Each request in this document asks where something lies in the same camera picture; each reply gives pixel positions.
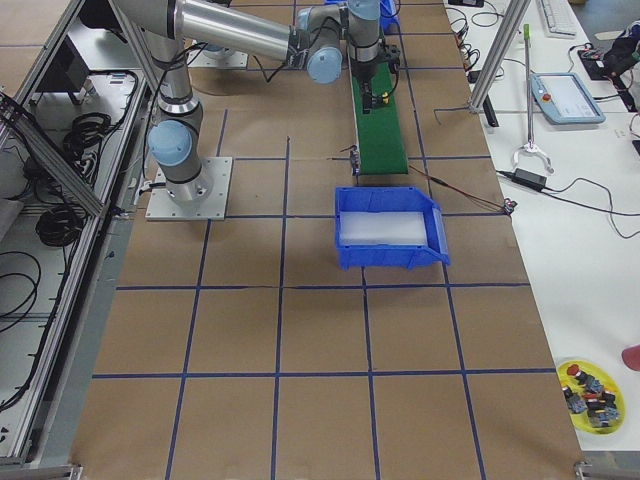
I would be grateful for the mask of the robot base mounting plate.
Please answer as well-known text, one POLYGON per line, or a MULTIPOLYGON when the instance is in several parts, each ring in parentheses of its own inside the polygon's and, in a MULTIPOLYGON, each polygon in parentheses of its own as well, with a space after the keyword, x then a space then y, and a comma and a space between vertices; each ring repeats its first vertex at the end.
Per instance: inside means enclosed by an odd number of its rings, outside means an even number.
POLYGON ((154 188, 146 209, 150 221, 224 220, 226 216, 233 159, 205 157, 201 172, 193 181, 176 184, 168 181, 161 169, 155 182, 165 186, 154 188))

